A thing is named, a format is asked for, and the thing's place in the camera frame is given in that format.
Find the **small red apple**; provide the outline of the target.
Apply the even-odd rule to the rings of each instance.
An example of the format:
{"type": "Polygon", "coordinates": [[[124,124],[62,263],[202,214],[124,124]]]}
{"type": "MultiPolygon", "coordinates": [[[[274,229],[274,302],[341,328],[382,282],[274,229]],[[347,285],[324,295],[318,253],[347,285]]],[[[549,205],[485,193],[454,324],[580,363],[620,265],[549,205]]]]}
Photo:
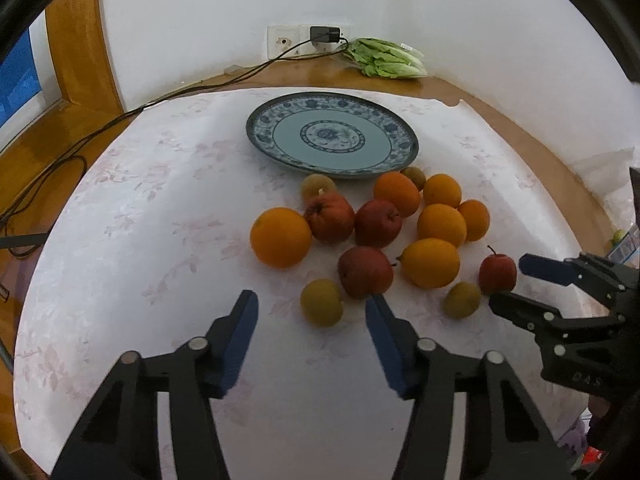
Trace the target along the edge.
{"type": "Polygon", "coordinates": [[[510,292],[516,285],[518,269],[514,260],[506,254],[495,252],[488,247],[491,254],[480,264],[478,286],[485,296],[495,292],[510,292]]]}

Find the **yellow-green plum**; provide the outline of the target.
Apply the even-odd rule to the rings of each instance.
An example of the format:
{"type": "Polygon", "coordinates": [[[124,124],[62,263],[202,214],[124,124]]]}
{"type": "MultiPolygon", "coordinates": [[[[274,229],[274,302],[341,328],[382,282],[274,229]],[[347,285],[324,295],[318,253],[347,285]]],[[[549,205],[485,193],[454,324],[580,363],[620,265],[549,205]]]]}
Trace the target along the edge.
{"type": "Polygon", "coordinates": [[[331,327],[341,321],[344,308],[337,284],[326,278],[308,283],[299,298],[306,320],[319,327],[331,327]]]}
{"type": "Polygon", "coordinates": [[[442,302],[442,312],[455,320],[467,318],[480,307],[481,296],[480,288],[473,283],[455,284],[442,302]]]}

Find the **large orange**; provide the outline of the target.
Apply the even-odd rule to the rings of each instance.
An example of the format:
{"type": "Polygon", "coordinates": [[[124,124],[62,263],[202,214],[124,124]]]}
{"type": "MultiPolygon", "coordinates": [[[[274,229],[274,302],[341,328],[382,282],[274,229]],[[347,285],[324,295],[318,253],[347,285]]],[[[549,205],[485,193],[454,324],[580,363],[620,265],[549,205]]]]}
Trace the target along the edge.
{"type": "Polygon", "coordinates": [[[416,240],[404,249],[397,261],[409,282],[427,290],[449,285],[460,271],[457,247],[438,238],[416,240]]]}
{"type": "Polygon", "coordinates": [[[292,268],[308,255],[311,229],[297,211],[277,207],[264,211],[250,229],[250,247],[266,266],[292,268]]]}

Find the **brownish green pear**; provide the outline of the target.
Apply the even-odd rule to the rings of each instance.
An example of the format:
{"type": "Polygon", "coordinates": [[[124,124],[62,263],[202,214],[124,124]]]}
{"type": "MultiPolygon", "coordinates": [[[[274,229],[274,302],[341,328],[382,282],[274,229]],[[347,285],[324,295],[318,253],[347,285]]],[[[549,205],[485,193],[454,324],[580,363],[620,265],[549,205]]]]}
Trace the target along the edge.
{"type": "Polygon", "coordinates": [[[336,191],[334,181],[324,174],[310,174],[300,185],[300,196],[305,203],[314,198],[336,191]]]}

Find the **white plastic bag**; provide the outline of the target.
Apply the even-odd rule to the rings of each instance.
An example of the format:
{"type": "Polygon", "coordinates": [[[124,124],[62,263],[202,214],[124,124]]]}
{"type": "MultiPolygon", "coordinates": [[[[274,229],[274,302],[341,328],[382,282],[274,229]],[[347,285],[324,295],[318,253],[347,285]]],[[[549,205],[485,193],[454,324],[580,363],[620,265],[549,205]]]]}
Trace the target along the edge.
{"type": "Polygon", "coordinates": [[[629,170],[639,168],[638,148],[593,155],[574,162],[572,168],[616,229],[627,231],[636,222],[629,170]]]}

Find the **small brownish green fruit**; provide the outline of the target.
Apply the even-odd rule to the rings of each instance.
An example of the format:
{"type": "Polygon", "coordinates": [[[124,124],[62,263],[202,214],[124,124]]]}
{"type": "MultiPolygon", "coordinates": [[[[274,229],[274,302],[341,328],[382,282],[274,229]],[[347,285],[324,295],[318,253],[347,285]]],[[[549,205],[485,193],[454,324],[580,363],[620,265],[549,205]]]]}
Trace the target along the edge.
{"type": "Polygon", "coordinates": [[[423,190],[424,184],[426,182],[426,177],[424,172],[420,168],[409,166],[401,170],[401,173],[414,184],[419,192],[423,190]]]}

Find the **white floral tablecloth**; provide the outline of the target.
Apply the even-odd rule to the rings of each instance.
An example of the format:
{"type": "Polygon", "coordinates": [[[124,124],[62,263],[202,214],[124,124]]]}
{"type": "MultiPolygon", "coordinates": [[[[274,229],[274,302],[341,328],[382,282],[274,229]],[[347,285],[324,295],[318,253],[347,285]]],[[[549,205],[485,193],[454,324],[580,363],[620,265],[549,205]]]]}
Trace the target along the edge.
{"type": "MultiPolygon", "coordinates": [[[[16,342],[14,405],[21,445],[52,469],[78,417],[127,350],[156,356],[203,335],[243,289],[259,318],[238,383],[212,411],[232,479],[389,479],[411,404],[388,388],[364,322],[345,298],[322,330],[299,307],[305,285],[337,281],[352,244],[314,242],[285,270],[259,261],[250,228],[273,207],[303,210],[303,176],[250,143],[260,104],[295,91],[238,90],[164,103],[141,114],[100,156],[55,222],[27,291],[16,342]]],[[[454,281],[475,282],[487,245],[514,260],[562,259],[579,246],[538,179],[468,104],[350,92],[392,110],[419,138],[416,161],[449,174],[490,211],[487,235],[461,247],[454,281]]],[[[421,336],[464,356],[501,352],[553,437],[586,407],[584,394],[540,377],[534,338],[493,315],[442,315],[394,267],[385,297],[421,336]]]]}

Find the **blue patterned ceramic plate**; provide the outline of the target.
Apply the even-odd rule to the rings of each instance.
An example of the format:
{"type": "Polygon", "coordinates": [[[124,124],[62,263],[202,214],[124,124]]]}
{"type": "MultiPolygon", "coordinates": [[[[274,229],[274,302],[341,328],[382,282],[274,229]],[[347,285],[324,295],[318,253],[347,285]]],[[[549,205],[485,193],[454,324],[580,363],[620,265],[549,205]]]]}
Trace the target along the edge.
{"type": "Polygon", "coordinates": [[[305,174],[367,179],[410,166],[419,139],[388,108],[345,93],[294,92],[259,105],[245,126],[250,143],[305,174]]]}

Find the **bagged green lettuce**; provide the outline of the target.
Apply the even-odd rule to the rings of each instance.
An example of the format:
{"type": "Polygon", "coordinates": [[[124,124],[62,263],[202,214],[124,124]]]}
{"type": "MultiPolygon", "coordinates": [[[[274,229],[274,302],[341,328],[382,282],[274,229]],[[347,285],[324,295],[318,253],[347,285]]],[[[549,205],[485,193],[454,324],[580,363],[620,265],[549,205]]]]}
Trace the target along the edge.
{"type": "Polygon", "coordinates": [[[424,55],[408,44],[378,38],[349,41],[341,55],[364,76],[384,79],[419,79],[427,76],[424,55]]]}

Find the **black power adapter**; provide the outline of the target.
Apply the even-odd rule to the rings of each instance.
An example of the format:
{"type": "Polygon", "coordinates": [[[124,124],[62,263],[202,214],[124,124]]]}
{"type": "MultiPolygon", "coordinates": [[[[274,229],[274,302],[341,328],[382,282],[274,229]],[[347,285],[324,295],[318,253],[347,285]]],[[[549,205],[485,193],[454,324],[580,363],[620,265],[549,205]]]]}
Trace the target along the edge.
{"type": "Polygon", "coordinates": [[[338,44],[341,29],[337,26],[310,26],[309,40],[312,44],[338,44]]]}

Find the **white wall socket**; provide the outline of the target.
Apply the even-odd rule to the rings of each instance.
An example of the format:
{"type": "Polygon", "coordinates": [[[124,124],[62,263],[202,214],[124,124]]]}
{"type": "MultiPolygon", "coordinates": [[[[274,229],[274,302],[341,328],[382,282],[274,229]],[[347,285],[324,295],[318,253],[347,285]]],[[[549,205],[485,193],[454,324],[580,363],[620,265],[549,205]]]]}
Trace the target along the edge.
{"type": "Polygon", "coordinates": [[[272,60],[282,55],[283,58],[314,58],[315,56],[333,54],[346,46],[350,32],[348,26],[340,30],[337,42],[312,41],[311,26],[303,25],[269,25],[266,31],[267,58],[272,60]]]}

